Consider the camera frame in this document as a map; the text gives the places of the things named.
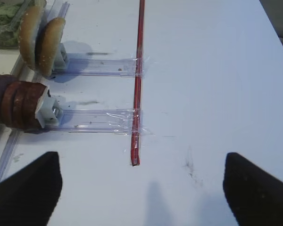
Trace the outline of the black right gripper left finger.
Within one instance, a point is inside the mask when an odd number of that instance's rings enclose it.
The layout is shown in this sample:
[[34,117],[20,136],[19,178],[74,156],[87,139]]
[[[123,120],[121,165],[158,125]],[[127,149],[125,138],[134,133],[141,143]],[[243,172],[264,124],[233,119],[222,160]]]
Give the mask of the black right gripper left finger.
[[62,190],[59,155],[46,152],[0,182],[0,226],[45,226]]

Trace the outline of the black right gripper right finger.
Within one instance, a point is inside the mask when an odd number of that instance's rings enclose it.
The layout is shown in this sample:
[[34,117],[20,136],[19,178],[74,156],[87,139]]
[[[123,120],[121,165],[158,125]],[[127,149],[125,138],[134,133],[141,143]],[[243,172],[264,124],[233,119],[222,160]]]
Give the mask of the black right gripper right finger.
[[240,226],[283,226],[283,182],[242,155],[228,153],[223,191]]

